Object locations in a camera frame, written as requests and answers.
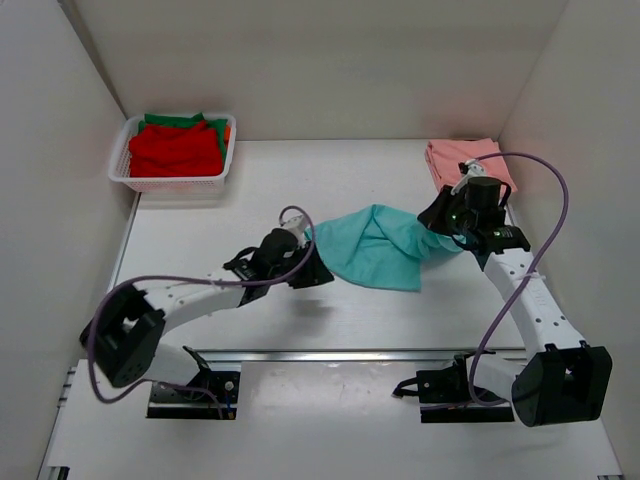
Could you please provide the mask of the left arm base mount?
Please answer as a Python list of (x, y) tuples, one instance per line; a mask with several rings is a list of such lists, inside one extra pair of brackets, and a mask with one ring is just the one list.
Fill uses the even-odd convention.
[(152, 380), (149, 419), (237, 418), (241, 379), (238, 363), (212, 363), (188, 346), (162, 346), (146, 377)]

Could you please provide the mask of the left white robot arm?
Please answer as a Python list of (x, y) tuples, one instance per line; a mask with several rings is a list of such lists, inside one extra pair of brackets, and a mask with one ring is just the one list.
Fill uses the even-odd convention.
[(247, 247), (203, 280), (158, 277), (131, 279), (114, 289), (80, 335), (96, 367), (114, 388), (141, 380), (175, 385), (188, 398), (208, 389), (204, 359), (188, 346), (172, 347), (169, 331), (222, 310), (243, 307), (269, 289), (321, 286), (334, 277), (304, 232), (275, 228), (259, 246)]

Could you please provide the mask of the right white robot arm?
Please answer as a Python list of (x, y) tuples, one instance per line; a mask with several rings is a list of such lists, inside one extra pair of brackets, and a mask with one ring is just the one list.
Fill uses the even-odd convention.
[(506, 222), (511, 189), (491, 177), (443, 187), (419, 222), (471, 253), (505, 302), (522, 338), (520, 366), (486, 347), (461, 354), (428, 383), (432, 393), (492, 407), (506, 402), (527, 427), (593, 421), (604, 404), (613, 361), (592, 346), (563, 314), (538, 275), (536, 257), (521, 229)]

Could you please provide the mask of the teal t shirt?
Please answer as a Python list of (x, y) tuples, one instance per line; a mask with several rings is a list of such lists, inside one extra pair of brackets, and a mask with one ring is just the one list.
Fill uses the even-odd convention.
[(305, 231), (324, 265), (365, 288), (418, 292), (421, 268), (439, 255), (457, 254), (453, 239), (424, 227), (417, 216), (373, 204)]

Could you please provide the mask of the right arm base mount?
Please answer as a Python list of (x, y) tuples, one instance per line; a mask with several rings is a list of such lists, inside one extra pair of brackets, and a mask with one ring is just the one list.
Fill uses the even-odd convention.
[(512, 423), (511, 407), (481, 406), (472, 401), (466, 360), (471, 354), (456, 354), (444, 367), (417, 370), (412, 378), (399, 382), (392, 392), (397, 399), (419, 402), (422, 424)]

